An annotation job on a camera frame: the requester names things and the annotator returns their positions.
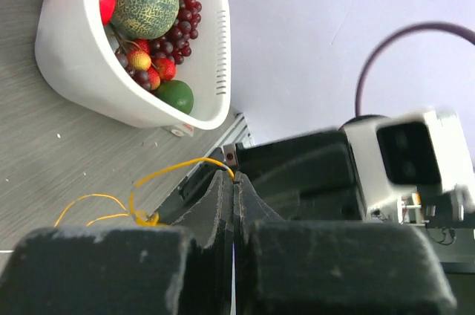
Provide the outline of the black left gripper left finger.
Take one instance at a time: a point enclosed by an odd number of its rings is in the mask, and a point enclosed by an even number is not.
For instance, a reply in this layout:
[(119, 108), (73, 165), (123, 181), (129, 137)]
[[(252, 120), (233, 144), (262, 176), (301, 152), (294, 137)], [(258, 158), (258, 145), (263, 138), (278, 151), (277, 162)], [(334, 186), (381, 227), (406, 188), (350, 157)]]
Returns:
[(228, 314), (233, 186), (215, 173), (168, 227), (43, 227), (1, 273), (3, 314)]

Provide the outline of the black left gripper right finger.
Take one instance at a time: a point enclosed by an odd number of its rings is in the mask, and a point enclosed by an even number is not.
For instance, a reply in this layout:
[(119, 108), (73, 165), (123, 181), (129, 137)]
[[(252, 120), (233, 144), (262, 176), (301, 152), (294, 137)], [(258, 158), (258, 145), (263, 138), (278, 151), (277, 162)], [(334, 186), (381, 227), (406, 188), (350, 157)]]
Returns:
[(424, 234), (360, 221), (286, 221), (235, 176), (238, 314), (454, 314)]

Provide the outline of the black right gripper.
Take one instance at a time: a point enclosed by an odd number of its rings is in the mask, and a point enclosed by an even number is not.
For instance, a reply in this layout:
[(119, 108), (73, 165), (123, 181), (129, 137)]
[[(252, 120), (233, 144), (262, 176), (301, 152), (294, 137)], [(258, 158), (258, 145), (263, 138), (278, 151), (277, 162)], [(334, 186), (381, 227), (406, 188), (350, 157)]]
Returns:
[(346, 129), (379, 120), (367, 114), (323, 129), (246, 148), (224, 146), (237, 172), (235, 214), (256, 221), (372, 221)]

